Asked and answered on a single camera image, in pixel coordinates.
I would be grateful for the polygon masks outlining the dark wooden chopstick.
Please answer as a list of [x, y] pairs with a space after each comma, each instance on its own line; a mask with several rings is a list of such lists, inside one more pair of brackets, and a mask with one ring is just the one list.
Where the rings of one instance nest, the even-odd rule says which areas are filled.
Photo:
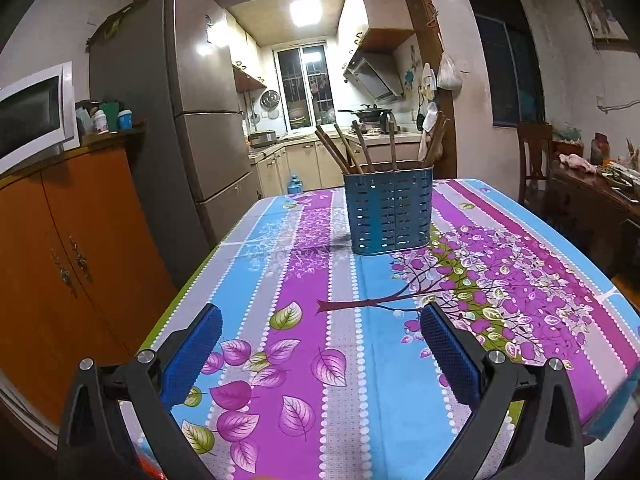
[[354, 130], [354, 133], [356, 133], [356, 136], [358, 138], [358, 142], [360, 144], [360, 148], [361, 151], [363, 152], [364, 158], [366, 159], [367, 162], [367, 172], [369, 174], [372, 174], [374, 166], [373, 166], [373, 162], [369, 153], [369, 149], [367, 147], [367, 143], [364, 140], [362, 131], [360, 129], [360, 125], [359, 122], [357, 122], [356, 120], [352, 121], [352, 130]]

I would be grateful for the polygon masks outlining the kitchen window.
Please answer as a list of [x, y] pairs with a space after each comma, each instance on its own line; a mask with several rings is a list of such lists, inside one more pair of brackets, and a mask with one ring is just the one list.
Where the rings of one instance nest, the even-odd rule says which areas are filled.
[[326, 48], [308, 44], [274, 54], [285, 108], [292, 131], [335, 122]]

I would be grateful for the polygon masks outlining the orange wooden cabinet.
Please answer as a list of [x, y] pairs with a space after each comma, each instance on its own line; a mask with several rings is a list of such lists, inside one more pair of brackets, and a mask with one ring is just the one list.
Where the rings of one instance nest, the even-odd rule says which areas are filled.
[[176, 289], [122, 146], [1, 190], [1, 370], [53, 426], [82, 359], [128, 361]]

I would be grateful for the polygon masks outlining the floral purple blue tablecloth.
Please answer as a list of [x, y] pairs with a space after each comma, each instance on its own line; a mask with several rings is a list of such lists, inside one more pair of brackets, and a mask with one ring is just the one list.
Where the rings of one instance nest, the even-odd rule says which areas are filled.
[[487, 183], [434, 185], [431, 240], [352, 251], [339, 188], [265, 198], [206, 257], [145, 339], [206, 304], [222, 332], [172, 414], [218, 479], [422, 479], [470, 411], [419, 313], [516, 362], [558, 359], [588, 420], [634, 381], [639, 318], [572, 243]]

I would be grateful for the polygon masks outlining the dark wooden dining table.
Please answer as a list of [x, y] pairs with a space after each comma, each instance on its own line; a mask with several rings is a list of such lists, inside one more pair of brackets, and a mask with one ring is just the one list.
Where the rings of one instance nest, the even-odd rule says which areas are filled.
[[554, 162], [547, 214], [550, 224], [606, 276], [639, 285], [639, 206], [605, 179]]

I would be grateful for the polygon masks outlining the blue perforated utensil holder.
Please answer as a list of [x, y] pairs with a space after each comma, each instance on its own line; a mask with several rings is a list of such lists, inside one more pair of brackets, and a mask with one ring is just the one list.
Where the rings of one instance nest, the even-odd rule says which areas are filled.
[[344, 177], [352, 251], [360, 256], [426, 246], [431, 237], [434, 169], [418, 162], [377, 164]]

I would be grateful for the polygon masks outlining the pink cloth on table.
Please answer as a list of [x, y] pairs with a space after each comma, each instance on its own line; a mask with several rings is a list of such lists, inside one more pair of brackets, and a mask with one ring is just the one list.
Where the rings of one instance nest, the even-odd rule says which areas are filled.
[[590, 164], [588, 160], [582, 158], [575, 153], [572, 154], [559, 154], [560, 163], [567, 166], [570, 169], [576, 169], [585, 172], [586, 174], [596, 174], [598, 172], [597, 167]]

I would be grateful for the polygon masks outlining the red glass jar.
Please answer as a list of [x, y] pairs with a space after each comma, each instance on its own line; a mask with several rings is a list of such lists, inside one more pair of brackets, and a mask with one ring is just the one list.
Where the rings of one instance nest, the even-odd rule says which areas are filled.
[[610, 158], [610, 154], [608, 136], [604, 133], [596, 132], [591, 141], [590, 162], [593, 166], [602, 166]]

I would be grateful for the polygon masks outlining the wooden dining chair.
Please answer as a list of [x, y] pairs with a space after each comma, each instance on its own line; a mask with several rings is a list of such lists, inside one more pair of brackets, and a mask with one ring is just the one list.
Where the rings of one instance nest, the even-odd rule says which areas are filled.
[[520, 122], [516, 132], [520, 150], [518, 202], [535, 214], [541, 214], [549, 181], [552, 125]]

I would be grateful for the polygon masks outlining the chopstick in holder right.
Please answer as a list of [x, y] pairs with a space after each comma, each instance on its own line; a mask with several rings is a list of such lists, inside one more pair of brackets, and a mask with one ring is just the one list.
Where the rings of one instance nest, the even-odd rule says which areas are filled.
[[434, 165], [438, 150], [442, 147], [442, 138], [448, 122], [448, 117], [440, 110], [432, 130], [431, 142], [428, 144], [428, 149], [423, 159], [423, 167], [428, 168]]

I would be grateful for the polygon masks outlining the chopstick in holder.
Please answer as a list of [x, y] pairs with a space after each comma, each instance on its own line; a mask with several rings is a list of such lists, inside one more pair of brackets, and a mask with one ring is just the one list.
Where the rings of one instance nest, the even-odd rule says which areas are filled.
[[428, 149], [423, 159], [423, 167], [428, 168], [434, 165], [438, 150], [442, 147], [442, 138], [448, 122], [448, 117], [440, 110], [432, 130], [431, 142], [428, 144]]
[[324, 145], [328, 153], [334, 159], [334, 162], [336, 162], [337, 166], [340, 167], [341, 172], [343, 174], [352, 174], [352, 167], [349, 166], [347, 159], [338, 149], [337, 145], [332, 141], [332, 139], [323, 131], [320, 125], [316, 127], [316, 135], [318, 136], [318, 139]]

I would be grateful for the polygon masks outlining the white medicine bottle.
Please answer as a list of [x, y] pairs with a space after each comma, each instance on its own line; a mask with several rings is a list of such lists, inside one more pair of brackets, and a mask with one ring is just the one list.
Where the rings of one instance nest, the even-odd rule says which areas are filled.
[[102, 134], [110, 131], [110, 128], [108, 128], [108, 121], [103, 110], [97, 110], [92, 116], [92, 121], [93, 128], [96, 133]]

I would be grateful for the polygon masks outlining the blue thermos bottle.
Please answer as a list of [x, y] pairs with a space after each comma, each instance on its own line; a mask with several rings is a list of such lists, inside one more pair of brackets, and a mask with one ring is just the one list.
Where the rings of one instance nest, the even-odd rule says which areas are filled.
[[291, 174], [288, 180], [288, 195], [296, 195], [303, 192], [303, 183], [297, 174]]

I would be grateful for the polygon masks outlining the blue lidded jar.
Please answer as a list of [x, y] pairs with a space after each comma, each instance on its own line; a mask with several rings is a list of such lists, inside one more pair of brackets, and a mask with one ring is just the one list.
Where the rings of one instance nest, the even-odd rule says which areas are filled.
[[134, 128], [134, 122], [132, 121], [132, 111], [121, 110], [117, 115], [117, 125], [119, 131], [130, 130]]

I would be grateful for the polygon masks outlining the white microwave oven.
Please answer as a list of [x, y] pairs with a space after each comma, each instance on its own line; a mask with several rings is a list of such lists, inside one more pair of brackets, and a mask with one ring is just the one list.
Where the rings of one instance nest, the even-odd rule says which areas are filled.
[[1, 89], [1, 173], [56, 150], [80, 147], [73, 64], [65, 62]]

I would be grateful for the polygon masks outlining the chopstick in holder left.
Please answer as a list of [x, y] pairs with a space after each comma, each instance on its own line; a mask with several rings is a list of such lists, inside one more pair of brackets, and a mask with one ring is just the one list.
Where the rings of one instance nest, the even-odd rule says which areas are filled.
[[318, 136], [318, 139], [324, 145], [328, 153], [334, 159], [334, 162], [336, 162], [337, 166], [340, 167], [341, 172], [343, 174], [352, 174], [352, 167], [349, 166], [347, 159], [338, 149], [337, 145], [332, 141], [332, 139], [323, 131], [320, 125], [316, 127], [316, 135]]

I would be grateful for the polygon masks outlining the black wok on stove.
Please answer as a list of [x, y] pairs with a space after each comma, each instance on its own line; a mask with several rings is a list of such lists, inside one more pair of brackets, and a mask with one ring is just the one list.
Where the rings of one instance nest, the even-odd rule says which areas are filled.
[[358, 110], [340, 110], [340, 113], [355, 115], [360, 122], [380, 122], [383, 117], [393, 115], [393, 111], [389, 108], [369, 104], [363, 104]]

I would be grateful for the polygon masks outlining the white plastic bag hanging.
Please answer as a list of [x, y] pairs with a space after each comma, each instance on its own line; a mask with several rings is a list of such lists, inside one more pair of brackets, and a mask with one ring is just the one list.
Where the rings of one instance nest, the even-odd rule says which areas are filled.
[[441, 89], [456, 92], [462, 88], [462, 84], [462, 76], [454, 59], [444, 52], [438, 66], [437, 85]]

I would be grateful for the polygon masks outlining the grey tall refrigerator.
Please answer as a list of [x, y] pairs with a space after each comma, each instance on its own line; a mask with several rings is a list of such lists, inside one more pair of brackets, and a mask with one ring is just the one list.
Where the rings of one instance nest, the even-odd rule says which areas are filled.
[[177, 286], [258, 200], [223, 18], [213, 0], [134, 0], [88, 41], [93, 99], [145, 123], [132, 175]]

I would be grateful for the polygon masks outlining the steel range hood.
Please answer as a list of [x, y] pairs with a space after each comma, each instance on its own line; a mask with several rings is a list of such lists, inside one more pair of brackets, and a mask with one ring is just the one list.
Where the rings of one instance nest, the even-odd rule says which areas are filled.
[[391, 54], [357, 53], [347, 64], [344, 77], [366, 92], [376, 104], [398, 101], [405, 95]]

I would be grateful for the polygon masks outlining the framed elephant picture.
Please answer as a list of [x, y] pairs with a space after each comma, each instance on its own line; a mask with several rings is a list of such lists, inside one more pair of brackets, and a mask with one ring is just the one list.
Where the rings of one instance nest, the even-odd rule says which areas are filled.
[[622, 25], [614, 18], [602, 0], [576, 0], [594, 42], [627, 41]]

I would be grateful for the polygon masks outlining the dark window right wall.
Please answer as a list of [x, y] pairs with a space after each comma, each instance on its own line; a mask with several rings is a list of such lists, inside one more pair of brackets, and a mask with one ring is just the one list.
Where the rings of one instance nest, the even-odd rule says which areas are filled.
[[470, 0], [488, 73], [492, 122], [543, 122], [544, 92], [521, 0]]

